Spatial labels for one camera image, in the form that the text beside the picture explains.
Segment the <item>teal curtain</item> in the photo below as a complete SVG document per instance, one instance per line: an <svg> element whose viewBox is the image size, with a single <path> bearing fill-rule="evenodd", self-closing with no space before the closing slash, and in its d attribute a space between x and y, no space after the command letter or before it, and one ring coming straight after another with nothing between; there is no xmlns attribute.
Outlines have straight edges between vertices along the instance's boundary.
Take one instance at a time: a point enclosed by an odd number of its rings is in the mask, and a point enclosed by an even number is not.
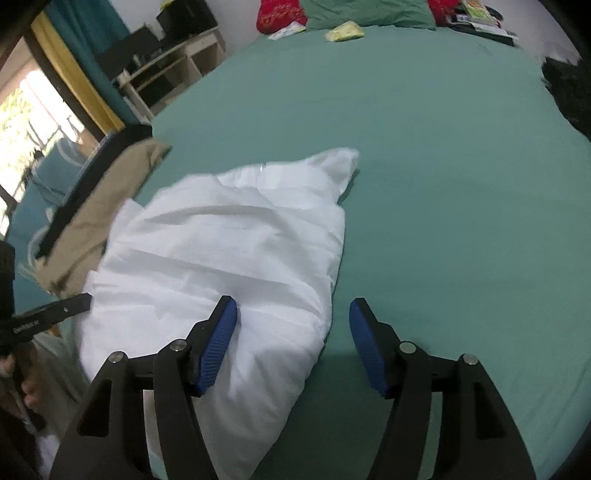
<svg viewBox="0 0 591 480"><path fill-rule="evenodd" d="M45 12L95 89L125 124L139 120L95 60L129 35L108 0L53 0Z"/></svg>

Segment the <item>beige fabric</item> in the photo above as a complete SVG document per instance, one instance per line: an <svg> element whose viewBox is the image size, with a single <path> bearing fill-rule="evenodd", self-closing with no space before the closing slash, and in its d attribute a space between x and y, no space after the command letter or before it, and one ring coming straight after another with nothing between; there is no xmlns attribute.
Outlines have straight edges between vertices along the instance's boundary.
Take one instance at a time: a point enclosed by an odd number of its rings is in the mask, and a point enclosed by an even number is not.
<svg viewBox="0 0 591 480"><path fill-rule="evenodd" d="M111 224L123 202L133 198L170 145L150 138L123 151L57 239L49 258L35 264L39 285L60 298L82 291L100 262Z"/></svg>

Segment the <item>white cloth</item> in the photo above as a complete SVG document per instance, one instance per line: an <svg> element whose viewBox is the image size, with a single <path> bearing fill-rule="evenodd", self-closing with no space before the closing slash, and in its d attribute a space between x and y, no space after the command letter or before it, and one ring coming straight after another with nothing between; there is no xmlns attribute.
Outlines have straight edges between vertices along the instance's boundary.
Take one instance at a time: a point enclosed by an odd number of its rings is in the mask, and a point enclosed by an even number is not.
<svg viewBox="0 0 591 480"><path fill-rule="evenodd" d="M345 235L337 205L358 153L186 177L118 214L79 324L93 378L106 357L156 353L231 295L239 321L216 384L194 402L220 479L249 478L276 441L332 319ZM148 443L159 452L153 398Z"/></svg>

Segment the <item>red pillow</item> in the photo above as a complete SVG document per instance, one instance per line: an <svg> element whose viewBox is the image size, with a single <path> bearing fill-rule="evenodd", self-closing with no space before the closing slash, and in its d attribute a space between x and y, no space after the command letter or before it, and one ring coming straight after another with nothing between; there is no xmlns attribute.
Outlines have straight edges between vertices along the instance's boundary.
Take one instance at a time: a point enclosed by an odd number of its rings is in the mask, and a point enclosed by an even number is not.
<svg viewBox="0 0 591 480"><path fill-rule="evenodd" d="M435 23L440 27L447 26L447 16L453 13L460 0L428 0Z"/></svg>
<svg viewBox="0 0 591 480"><path fill-rule="evenodd" d="M308 18L300 7L300 0L261 0L256 29L264 34L275 33L291 22L305 25Z"/></svg>

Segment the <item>yellow packet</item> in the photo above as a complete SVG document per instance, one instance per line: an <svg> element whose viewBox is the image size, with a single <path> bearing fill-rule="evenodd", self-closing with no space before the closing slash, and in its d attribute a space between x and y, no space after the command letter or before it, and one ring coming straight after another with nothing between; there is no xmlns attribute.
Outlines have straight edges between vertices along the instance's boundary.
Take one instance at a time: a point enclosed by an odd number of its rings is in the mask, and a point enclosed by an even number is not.
<svg viewBox="0 0 591 480"><path fill-rule="evenodd" d="M364 37L365 34L361 27L358 26L355 22L349 20L342 25L332 29L329 32L324 34L326 40L328 41L345 41L345 40L352 40L354 38L361 38Z"/></svg>

